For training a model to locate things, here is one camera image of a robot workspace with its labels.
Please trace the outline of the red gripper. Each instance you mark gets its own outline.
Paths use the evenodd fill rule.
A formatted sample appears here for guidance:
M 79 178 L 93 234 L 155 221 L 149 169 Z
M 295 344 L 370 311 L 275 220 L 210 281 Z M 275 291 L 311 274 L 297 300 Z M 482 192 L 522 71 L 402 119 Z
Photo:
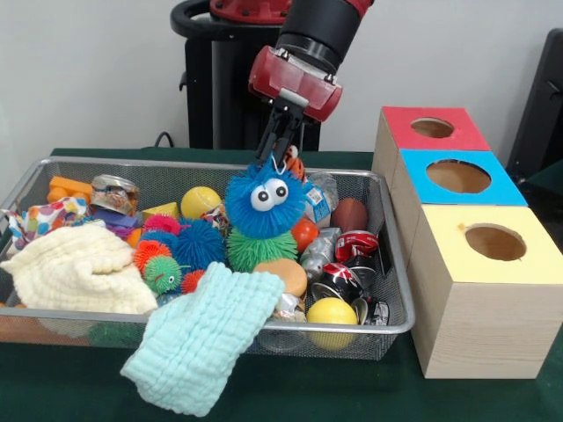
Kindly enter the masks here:
M 264 46 L 256 55 L 248 78 L 249 91 L 270 101 L 271 113 L 256 150 L 256 164 L 270 156 L 278 168 L 303 122 L 303 115 L 324 122 L 340 102 L 342 87 L 330 74 L 290 54 Z

